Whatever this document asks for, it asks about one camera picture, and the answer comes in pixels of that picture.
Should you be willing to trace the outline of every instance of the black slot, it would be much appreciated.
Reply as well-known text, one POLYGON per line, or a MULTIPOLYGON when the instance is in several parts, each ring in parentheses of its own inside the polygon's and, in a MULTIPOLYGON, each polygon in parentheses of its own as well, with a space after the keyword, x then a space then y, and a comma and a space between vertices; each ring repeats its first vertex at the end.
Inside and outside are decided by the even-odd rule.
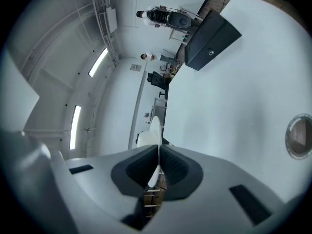
POLYGON ((271 213, 245 186, 238 185, 231 187, 229 190, 254 225, 271 216, 271 213))
POLYGON ((88 170, 93 169, 93 166, 91 165, 84 165, 84 166, 78 166, 78 167, 74 167, 74 168, 70 168, 69 171, 71 174, 78 174, 78 173, 82 173, 88 170))

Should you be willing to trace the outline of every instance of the gray pants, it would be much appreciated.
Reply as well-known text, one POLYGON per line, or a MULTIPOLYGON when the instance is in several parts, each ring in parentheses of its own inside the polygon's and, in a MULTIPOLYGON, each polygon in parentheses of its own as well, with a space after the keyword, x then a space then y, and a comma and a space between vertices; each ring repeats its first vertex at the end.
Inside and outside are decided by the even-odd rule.
POLYGON ((161 60, 161 61, 164 61, 164 62, 166 62, 166 63, 169 63, 169 64, 171 64, 171 65, 173 65, 173 66, 176 66, 176 64, 177 64, 177 59, 173 59, 173 58, 171 58, 171 57, 166 57, 166 56, 164 56, 164 55, 161 55, 160 60, 161 60))

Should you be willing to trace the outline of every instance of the black box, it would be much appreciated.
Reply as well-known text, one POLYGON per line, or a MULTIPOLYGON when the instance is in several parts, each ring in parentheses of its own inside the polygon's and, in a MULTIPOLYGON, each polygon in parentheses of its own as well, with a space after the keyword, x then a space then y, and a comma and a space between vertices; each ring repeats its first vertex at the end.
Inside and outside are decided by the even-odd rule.
POLYGON ((185 64, 200 70, 240 37, 228 21, 211 10, 184 49, 185 64))

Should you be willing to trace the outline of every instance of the person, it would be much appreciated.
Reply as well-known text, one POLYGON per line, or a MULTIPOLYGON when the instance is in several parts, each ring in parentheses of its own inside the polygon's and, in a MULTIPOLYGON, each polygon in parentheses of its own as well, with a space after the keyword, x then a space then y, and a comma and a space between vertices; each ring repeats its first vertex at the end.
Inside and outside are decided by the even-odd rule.
POLYGON ((146 60, 146 61, 160 60, 160 61, 164 61, 166 63, 169 63, 170 65, 173 65, 173 66, 178 65, 177 59, 173 59, 171 57, 166 57, 162 54, 154 53, 154 52, 146 52, 145 54, 142 54, 141 59, 146 60))
MULTIPOLYGON (((143 22, 146 25, 154 26, 155 28, 159 28, 159 23, 166 23, 167 16, 169 15, 169 11, 166 10, 166 7, 161 6, 149 6, 146 11, 139 10, 136 12, 136 16, 138 18, 143 18, 143 22)), ((200 22, 194 19, 191 19, 191 26, 199 27, 200 22)))

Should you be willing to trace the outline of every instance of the wooden floor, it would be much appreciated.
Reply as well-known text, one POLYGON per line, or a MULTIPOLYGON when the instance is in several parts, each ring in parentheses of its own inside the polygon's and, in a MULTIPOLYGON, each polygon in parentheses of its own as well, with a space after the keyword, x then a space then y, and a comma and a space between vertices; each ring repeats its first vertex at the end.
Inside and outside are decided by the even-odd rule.
MULTIPOLYGON (((216 10, 218 12, 221 12, 222 9, 228 4, 230 0, 208 0, 208 2, 204 5, 202 11, 200 12, 199 16, 201 18, 205 18, 206 15, 209 13, 211 9, 216 10)), ((291 17, 293 17, 297 22, 299 22, 304 28, 306 28, 303 20, 299 16, 296 9, 288 2, 284 0, 263 0, 266 1, 277 8, 283 10, 287 14, 289 14, 291 17)), ((184 47, 185 45, 182 44, 179 48, 179 51, 176 55, 177 59, 180 61, 181 65, 185 62, 184 58, 184 47)))

